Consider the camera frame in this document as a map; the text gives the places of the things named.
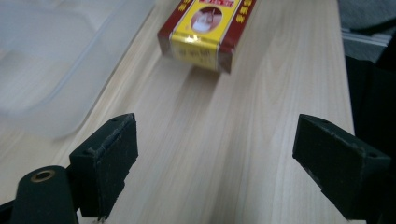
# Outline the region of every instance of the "yellow label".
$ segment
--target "yellow label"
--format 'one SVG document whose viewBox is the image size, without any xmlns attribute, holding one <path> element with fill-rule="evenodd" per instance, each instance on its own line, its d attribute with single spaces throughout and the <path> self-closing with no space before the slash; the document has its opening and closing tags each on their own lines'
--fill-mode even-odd
<svg viewBox="0 0 396 224">
<path fill-rule="evenodd" d="M 186 12 L 171 37 L 174 57 L 217 70 L 219 43 L 240 1 L 194 0 L 189 8 L 180 8 Z"/>
</svg>

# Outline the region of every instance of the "small product box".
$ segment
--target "small product box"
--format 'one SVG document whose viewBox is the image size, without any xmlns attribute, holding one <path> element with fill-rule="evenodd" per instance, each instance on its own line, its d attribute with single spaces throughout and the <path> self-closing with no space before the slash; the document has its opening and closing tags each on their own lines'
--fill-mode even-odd
<svg viewBox="0 0 396 224">
<path fill-rule="evenodd" d="M 231 73 L 256 0 L 181 0 L 158 33 L 163 55 Z"/>
</svg>

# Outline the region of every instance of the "plastic container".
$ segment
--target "plastic container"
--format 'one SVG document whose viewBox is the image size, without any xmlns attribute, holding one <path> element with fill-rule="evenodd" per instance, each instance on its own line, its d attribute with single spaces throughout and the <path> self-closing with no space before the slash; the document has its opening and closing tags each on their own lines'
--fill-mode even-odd
<svg viewBox="0 0 396 224">
<path fill-rule="evenodd" d="M 154 0 L 0 0 L 0 124 L 60 137 L 85 119 Z"/>
</svg>

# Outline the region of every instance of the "oval picture on box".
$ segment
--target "oval picture on box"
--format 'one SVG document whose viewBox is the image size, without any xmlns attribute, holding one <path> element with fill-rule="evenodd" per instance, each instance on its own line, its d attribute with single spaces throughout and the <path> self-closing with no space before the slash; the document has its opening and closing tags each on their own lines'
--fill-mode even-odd
<svg viewBox="0 0 396 224">
<path fill-rule="evenodd" d="M 192 30 L 197 33 L 208 33 L 219 25 L 221 18 L 222 14 L 218 8 L 201 8 L 191 19 Z"/>
</svg>

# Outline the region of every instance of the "wooden table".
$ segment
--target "wooden table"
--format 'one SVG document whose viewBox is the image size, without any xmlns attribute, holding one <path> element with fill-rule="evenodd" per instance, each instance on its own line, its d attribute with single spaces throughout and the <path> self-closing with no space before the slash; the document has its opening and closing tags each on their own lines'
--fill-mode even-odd
<svg viewBox="0 0 396 224">
<path fill-rule="evenodd" d="M 177 3 L 157 2 L 75 133 L 1 127 L 0 203 L 135 112 L 140 156 L 107 223 L 347 223 L 291 157 L 301 113 L 353 132 L 337 1 L 259 0 L 230 75 L 161 56 L 156 33 Z"/>
</svg>

